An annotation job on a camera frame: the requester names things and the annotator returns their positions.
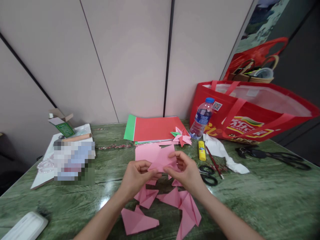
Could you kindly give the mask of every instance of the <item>tabletop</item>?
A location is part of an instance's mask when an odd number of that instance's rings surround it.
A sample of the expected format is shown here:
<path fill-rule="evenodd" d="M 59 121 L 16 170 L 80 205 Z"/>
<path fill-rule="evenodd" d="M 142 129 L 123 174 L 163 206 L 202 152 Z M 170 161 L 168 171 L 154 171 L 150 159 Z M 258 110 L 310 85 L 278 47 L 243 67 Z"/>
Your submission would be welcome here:
<path fill-rule="evenodd" d="M 187 120 L 182 120 L 189 130 Z M 91 126 L 96 144 L 94 160 L 94 185 L 56 185 L 54 182 L 30 190 L 36 176 L 37 163 L 27 171 L 4 195 L 0 197 L 0 238 L 2 238 L 26 213 L 39 212 L 49 220 L 37 239 L 72 239 L 110 199 L 121 184 L 129 161 L 135 158 L 135 147 L 124 140 L 126 124 Z M 235 162 L 245 165 L 250 173 L 238 174 L 224 171 L 224 180 L 217 173 L 219 184 L 208 187 L 210 192 L 266 239 L 315 239 L 319 234 L 320 220 L 320 169 L 311 163 L 311 171 L 294 169 L 272 158 L 242 159 L 236 151 L 241 146 L 223 142 Z M 175 146 L 195 160 L 198 142 Z M 267 152 L 288 152 L 271 140 L 260 144 Z M 219 165 L 225 160 L 215 157 Z M 173 179 L 163 174 L 155 186 L 159 194 L 169 193 Z M 195 199 L 202 219 L 185 239 L 226 239 L 218 225 Z M 134 210 L 138 204 L 130 201 L 126 208 Z M 156 218 L 160 225 L 139 234 L 126 236 L 121 216 L 117 219 L 108 239 L 176 239 L 182 211 L 155 199 L 150 209 L 141 207 L 146 216 Z"/>

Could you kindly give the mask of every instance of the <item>plastic water bottle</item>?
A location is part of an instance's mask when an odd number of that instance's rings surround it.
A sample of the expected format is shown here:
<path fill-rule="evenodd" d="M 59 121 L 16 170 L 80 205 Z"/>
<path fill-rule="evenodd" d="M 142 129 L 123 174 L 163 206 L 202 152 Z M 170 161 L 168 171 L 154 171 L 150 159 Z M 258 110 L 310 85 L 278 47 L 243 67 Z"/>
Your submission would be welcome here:
<path fill-rule="evenodd" d="M 212 116 L 213 103 L 213 98 L 206 98 L 206 102 L 202 103 L 199 106 L 196 117 L 194 118 L 194 123 L 190 128 L 190 136 L 193 139 L 200 139 L 202 137 L 204 128 L 206 127 Z"/>

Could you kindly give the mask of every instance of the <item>green box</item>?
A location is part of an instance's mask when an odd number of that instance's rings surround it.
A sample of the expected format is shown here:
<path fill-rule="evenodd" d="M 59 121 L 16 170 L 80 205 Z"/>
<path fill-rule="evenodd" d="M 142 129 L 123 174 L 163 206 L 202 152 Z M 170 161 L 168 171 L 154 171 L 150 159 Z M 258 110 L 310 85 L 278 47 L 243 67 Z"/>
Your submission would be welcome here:
<path fill-rule="evenodd" d="M 71 137 L 75 134 L 73 127 L 68 121 L 73 117 L 71 113 L 65 117 L 58 108 L 49 110 L 48 121 L 54 125 L 66 138 Z"/>
<path fill-rule="evenodd" d="M 75 134 L 74 130 L 68 123 L 61 123 L 59 125 L 56 125 L 56 128 L 65 136 L 65 137 L 71 137 Z"/>

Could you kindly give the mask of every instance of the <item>bottle cap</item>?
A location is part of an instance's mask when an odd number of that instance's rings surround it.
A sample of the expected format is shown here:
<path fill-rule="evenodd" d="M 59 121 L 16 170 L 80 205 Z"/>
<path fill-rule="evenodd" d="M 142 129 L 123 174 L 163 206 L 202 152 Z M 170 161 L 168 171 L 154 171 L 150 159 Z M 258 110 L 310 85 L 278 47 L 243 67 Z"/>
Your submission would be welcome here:
<path fill-rule="evenodd" d="M 206 98 L 207 103 L 214 103 L 214 98 Z"/>

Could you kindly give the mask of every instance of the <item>glue stick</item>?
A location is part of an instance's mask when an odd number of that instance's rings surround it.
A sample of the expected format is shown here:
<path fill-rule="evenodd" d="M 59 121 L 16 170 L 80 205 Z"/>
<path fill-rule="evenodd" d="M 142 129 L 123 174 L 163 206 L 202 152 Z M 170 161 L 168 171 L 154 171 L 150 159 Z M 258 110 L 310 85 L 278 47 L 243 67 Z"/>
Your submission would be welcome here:
<path fill-rule="evenodd" d="M 199 159 L 201 161 L 206 161 L 206 152 L 204 149 L 204 142 L 199 141 Z"/>

